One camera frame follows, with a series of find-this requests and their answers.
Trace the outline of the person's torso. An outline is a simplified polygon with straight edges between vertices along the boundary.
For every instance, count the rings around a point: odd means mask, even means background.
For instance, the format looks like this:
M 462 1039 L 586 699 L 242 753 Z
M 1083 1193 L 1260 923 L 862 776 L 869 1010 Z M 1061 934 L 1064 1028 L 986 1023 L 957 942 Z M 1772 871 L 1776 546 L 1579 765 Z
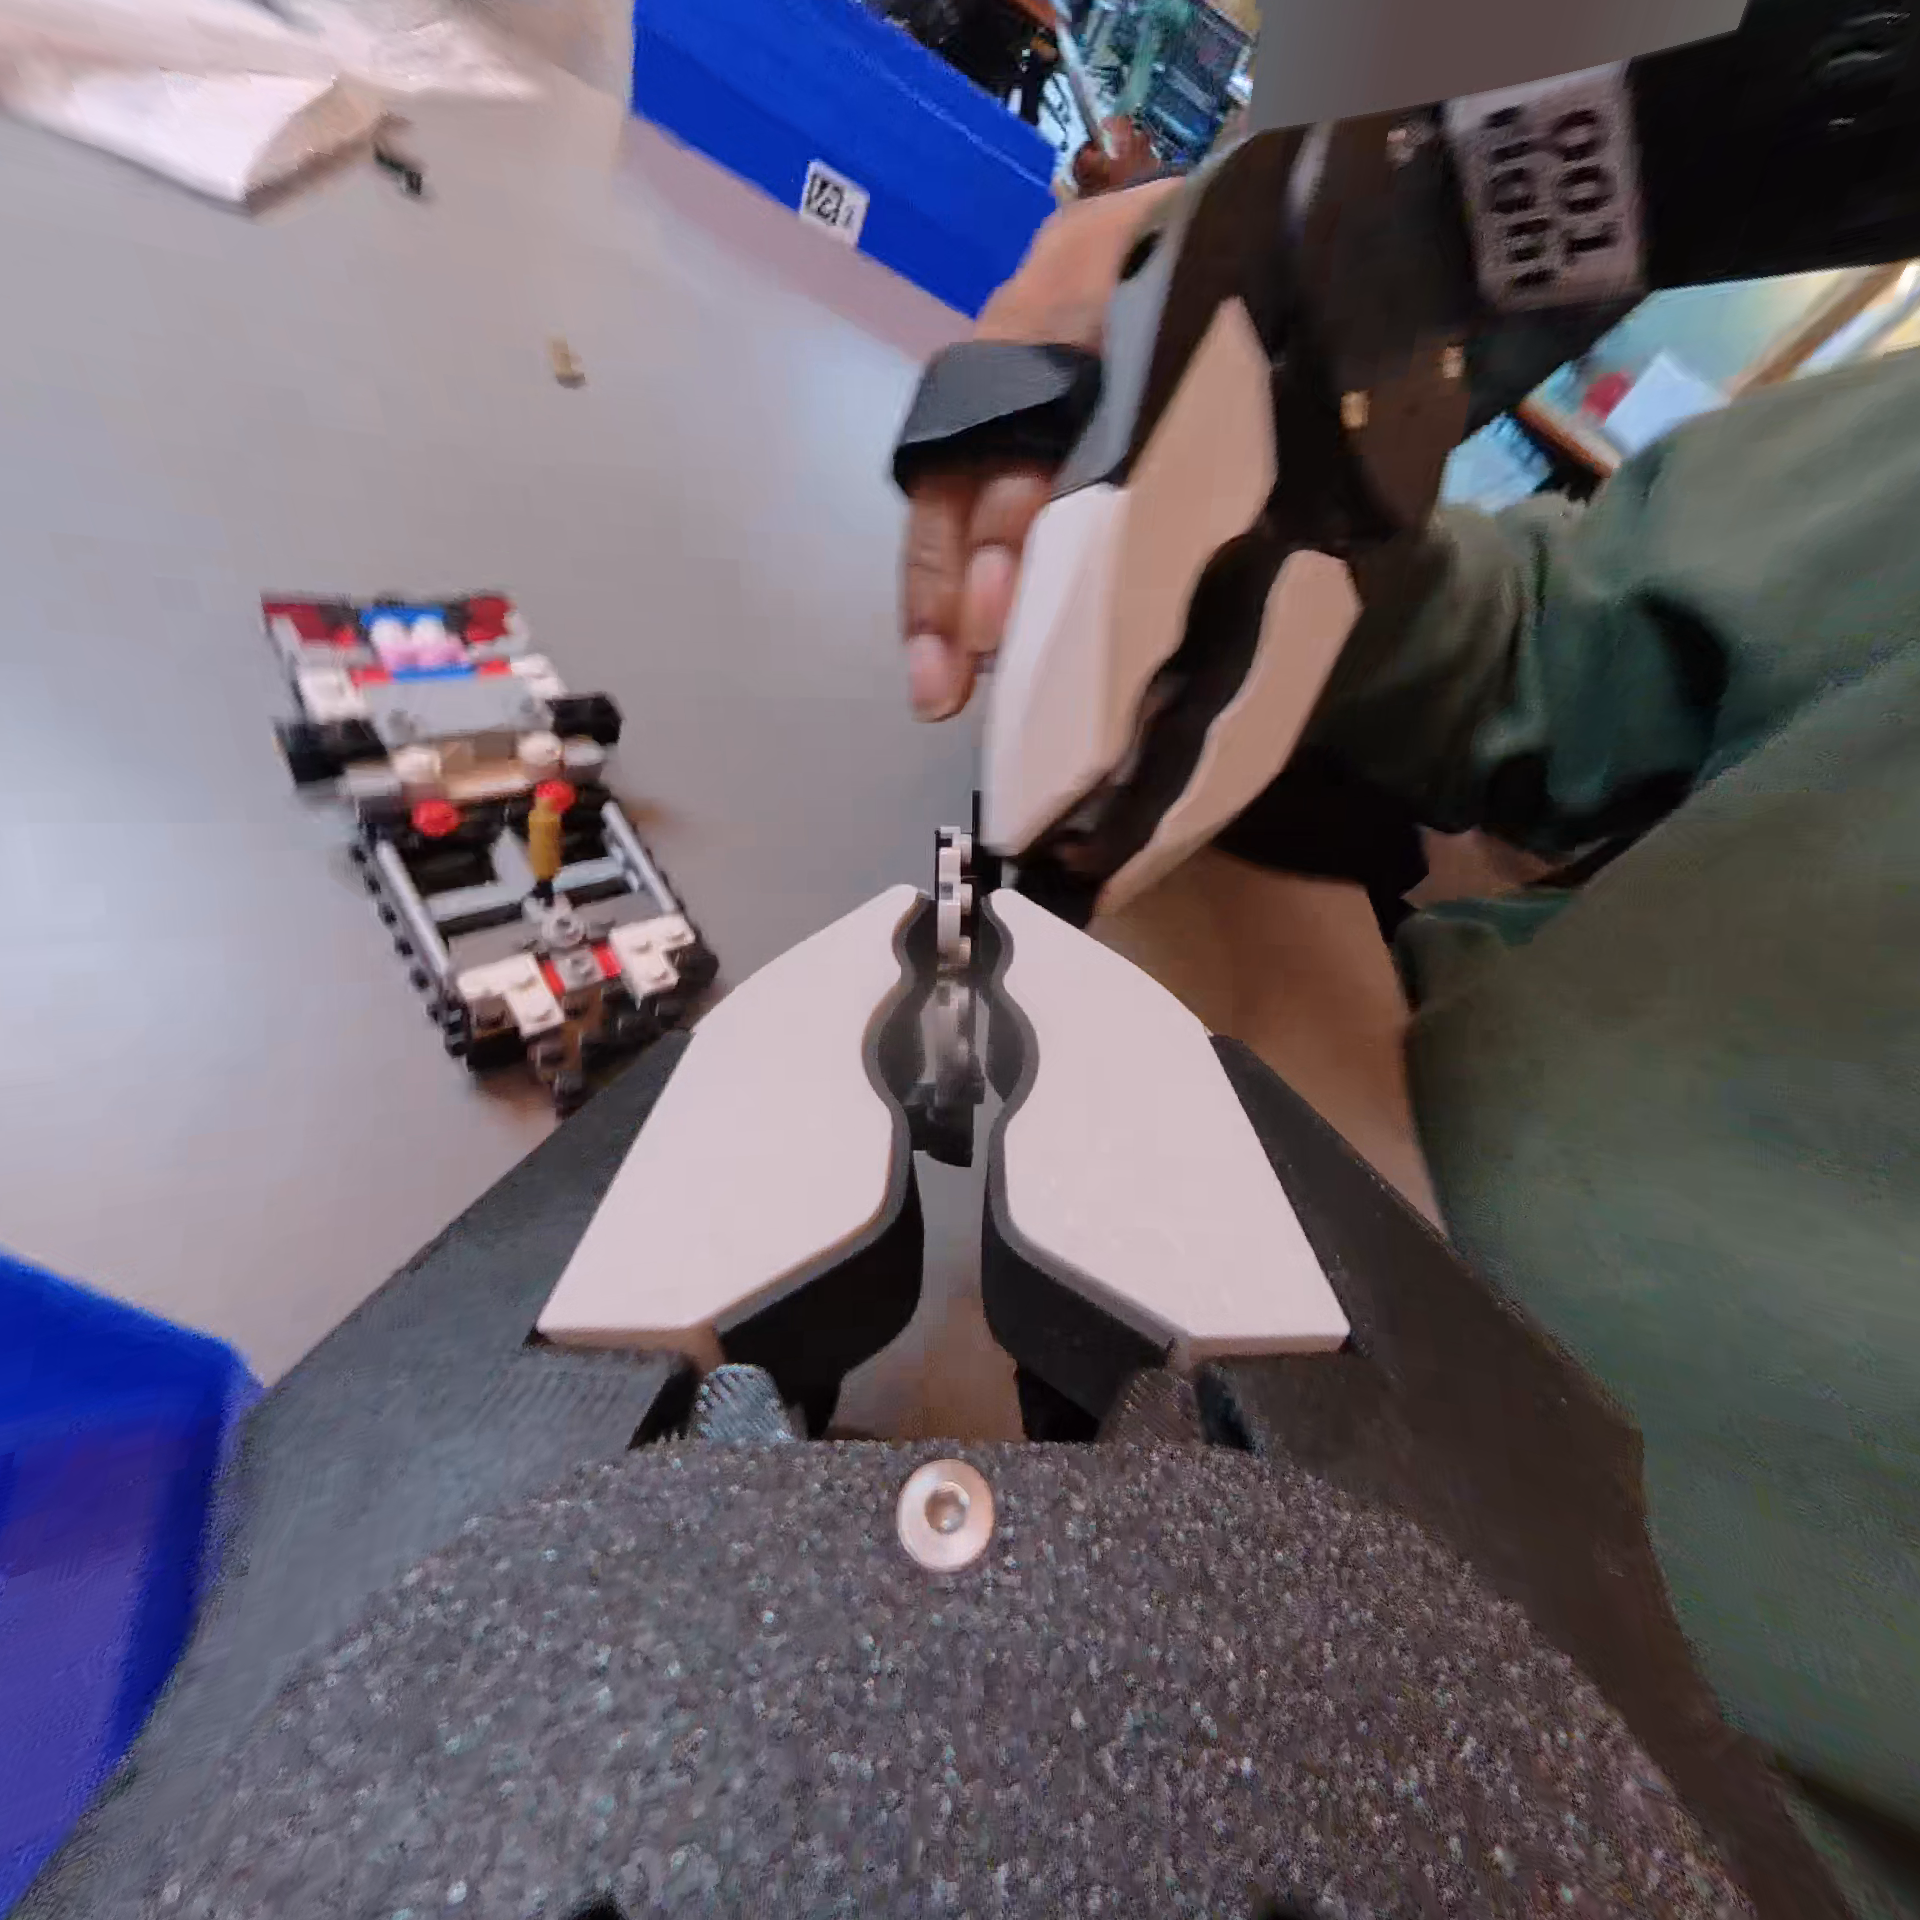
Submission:
M 1406 922 L 1455 1246 L 1626 1410 L 1699 1670 L 1916 1915 L 1916 650 L 1567 896 Z

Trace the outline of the large blue plastic bin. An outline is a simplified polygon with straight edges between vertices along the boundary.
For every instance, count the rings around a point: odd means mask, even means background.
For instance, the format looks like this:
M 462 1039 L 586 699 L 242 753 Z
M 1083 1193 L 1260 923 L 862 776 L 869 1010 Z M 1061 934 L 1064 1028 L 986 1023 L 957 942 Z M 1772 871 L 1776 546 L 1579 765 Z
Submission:
M 5 1913 L 179 1665 L 261 1393 L 220 1337 L 5 1254 Z

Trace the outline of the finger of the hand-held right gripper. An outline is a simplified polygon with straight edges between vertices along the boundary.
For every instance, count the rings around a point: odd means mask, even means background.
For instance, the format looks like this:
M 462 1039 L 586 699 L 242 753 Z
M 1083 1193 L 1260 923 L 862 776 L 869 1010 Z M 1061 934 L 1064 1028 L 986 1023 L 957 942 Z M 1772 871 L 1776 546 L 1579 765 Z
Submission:
M 982 731 L 980 825 L 999 855 L 1037 852 L 1129 758 L 1209 564 L 1275 492 L 1270 376 L 1246 301 L 1224 299 L 1127 476 L 1035 520 Z
M 1260 798 L 1300 743 L 1360 614 L 1344 559 L 1308 547 L 1284 557 L 1242 684 L 1209 722 L 1182 792 L 1100 888 L 1093 916 L 1150 891 Z

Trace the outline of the white numbered paper bag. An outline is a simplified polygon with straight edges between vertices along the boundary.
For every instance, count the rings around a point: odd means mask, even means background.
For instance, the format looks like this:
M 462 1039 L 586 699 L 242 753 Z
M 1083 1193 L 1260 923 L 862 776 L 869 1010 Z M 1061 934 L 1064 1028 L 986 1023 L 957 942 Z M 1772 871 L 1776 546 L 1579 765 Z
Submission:
M 7 1 L 5 116 L 247 207 L 373 149 L 390 107 L 261 4 Z

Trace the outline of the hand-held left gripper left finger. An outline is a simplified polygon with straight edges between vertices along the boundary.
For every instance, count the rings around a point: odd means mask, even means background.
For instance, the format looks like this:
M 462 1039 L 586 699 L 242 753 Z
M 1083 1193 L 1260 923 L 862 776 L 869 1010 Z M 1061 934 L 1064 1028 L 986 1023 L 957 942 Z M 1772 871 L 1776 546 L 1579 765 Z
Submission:
M 698 1022 L 541 1309 L 543 1340 L 719 1358 L 724 1332 L 882 1222 L 904 1115 L 876 1044 L 925 903 L 882 890 Z

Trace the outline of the brick car model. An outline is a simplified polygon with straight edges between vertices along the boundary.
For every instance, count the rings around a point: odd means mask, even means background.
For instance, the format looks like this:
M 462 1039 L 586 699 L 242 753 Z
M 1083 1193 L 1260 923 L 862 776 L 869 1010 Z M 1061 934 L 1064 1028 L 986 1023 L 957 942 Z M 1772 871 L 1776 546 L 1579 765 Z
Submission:
M 612 785 L 622 712 L 574 689 L 501 590 L 266 592 L 294 787 L 349 862 L 445 1051 L 560 1117 L 680 1028 L 719 965 Z

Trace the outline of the person's right forearm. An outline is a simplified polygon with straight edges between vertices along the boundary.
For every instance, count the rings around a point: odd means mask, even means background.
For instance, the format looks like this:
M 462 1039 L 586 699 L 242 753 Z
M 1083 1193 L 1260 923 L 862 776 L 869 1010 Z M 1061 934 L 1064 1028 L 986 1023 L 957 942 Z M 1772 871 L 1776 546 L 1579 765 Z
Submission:
M 1443 507 L 1360 573 L 1308 739 L 1540 855 L 1713 805 L 1916 841 L 1919 354 L 1789 382 L 1589 499 Z

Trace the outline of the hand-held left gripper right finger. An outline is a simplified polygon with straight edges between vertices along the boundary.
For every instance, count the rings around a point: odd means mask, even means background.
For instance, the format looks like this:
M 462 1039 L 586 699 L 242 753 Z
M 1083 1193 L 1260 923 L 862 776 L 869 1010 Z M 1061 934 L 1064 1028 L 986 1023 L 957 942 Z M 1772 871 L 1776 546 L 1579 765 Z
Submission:
M 1016 1057 L 993 1168 L 1021 1258 L 1177 1362 L 1343 1348 L 1348 1314 L 1205 1022 L 1021 891 L 984 919 Z

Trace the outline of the person's right hand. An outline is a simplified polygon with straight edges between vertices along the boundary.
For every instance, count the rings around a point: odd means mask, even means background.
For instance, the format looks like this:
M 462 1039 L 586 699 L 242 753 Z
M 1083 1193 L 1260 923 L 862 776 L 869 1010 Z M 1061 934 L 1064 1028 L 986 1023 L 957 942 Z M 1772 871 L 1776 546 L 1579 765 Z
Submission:
M 984 304 L 973 344 L 1099 349 L 1127 253 L 1182 190 L 1149 178 L 1058 207 L 1019 272 Z M 900 547 L 900 637 L 915 713 L 961 713 L 994 663 L 1024 546 L 1053 490 L 1054 463 L 1016 453 L 936 471 L 908 490 Z

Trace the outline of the black brick axle assembly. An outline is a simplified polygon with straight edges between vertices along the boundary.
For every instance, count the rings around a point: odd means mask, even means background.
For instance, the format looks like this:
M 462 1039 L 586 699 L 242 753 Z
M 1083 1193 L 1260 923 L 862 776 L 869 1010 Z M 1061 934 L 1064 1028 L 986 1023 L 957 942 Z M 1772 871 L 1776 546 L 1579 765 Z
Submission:
M 918 1152 L 955 1169 L 975 1161 L 977 1114 L 988 1091 L 982 1054 L 982 994 L 997 935 L 982 931 L 982 902 L 999 888 L 1001 855 L 982 835 L 982 805 L 973 822 L 936 830 L 925 923 L 928 948 L 916 961 L 922 996 L 916 1011 L 918 1070 L 906 1098 Z

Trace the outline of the small blue bin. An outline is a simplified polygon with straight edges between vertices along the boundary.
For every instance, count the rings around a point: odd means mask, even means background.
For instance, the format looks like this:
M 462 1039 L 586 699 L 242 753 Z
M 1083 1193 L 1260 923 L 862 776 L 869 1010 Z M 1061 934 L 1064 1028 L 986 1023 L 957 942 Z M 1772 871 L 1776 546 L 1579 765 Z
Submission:
M 1056 152 L 853 1 L 637 1 L 632 112 L 975 318 L 1054 211 Z

